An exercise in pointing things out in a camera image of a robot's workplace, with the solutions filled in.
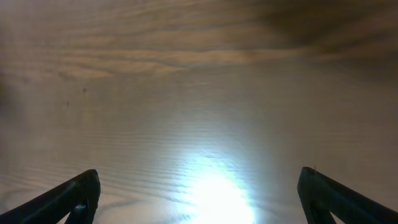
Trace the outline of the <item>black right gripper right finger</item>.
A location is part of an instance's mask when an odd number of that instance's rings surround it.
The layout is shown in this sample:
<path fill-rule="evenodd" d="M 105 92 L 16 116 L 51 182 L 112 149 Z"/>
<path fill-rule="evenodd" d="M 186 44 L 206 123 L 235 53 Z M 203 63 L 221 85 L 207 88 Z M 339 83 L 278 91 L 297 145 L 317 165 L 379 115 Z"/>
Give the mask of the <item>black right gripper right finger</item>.
<path fill-rule="evenodd" d="M 367 198 L 310 167 L 303 167 L 297 184 L 307 222 L 397 224 L 397 212 Z"/>

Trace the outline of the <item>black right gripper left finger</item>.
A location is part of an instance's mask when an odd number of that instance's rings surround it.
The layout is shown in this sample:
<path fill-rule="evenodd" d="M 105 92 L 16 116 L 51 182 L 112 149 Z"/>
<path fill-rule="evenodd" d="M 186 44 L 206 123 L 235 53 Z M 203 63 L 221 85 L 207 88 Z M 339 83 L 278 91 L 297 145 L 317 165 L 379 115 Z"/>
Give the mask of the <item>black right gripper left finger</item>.
<path fill-rule="evenodd" d="M 101 185 L 98 173 L 89 169 L 42 195 L 1 214 L 1 223 L 92 224 Z"/>

